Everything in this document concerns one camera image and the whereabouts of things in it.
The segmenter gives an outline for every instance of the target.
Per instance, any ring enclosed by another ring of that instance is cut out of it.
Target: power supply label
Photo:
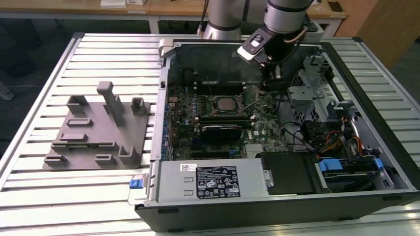
[[[196,177],[198,199],[241,196],[236,166],[197,167]]]

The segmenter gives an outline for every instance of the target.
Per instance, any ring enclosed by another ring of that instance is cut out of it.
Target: blue latch
[[[142,179],[132,179],[129,181],[129,189],[141,189],[142,188]]]
[[[376,164],[378,169],[382,169],[382,162],[378,158],[374,158],[374,164]]]
[[[337,159],[325,159],[317,164],[320,166],[321,172],[342,170],[340,160]]]

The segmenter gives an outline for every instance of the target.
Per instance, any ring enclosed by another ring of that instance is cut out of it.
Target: aluminum table
[[[0,235],[164,236],[150,231],[126,203],[128,182],[146,173],[160,77],[158,41],[194,35],[74,34],[33,107],[0,161]],[[340,54],[356,80],[402,145],[420,165],[420,106],[364,43],[325,39]],[[101,101],[98,81],[112,81],[122,101],[133,96],[152,103],[141,168],[137,170],[44,171],[44,155],[64,121],[72,94]],[[334,80],[344,98],[344,87]],[[418,235],[420,202],[393,206],[341,222],[186,232],[185,236]]]

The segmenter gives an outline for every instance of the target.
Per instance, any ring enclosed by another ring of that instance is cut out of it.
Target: floor
[[[42,45],[28,52],[37,66],[36,71],[25,77],[10,78],[0,70],[1,81],[14,93],[12,101],[0,99],[0,157],[26,116],[73,33],[149,33],[145,21],[65,20],[64,27],[58,28],[53,20],[33,20],[33,25],[42,40]],[[161,33],[194,34],[197,22],[190,22],[188,25],[184,22],[160,22],[160,29]],[[241,27],[242,34],[250,34],[254,29],[256,25],[244,25]],[[417,102],[420,102],[420,94],[417,93],[420,89],[420,83],[417,82],[420,78],[418,65],[420,44],[414,43],[390,72]]]

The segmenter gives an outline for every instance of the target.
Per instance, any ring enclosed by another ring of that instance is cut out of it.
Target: wooden cabinet
[[[390,68],[420,35],[420,0],[337,0],[348,18],[336,37],[361,37]]]

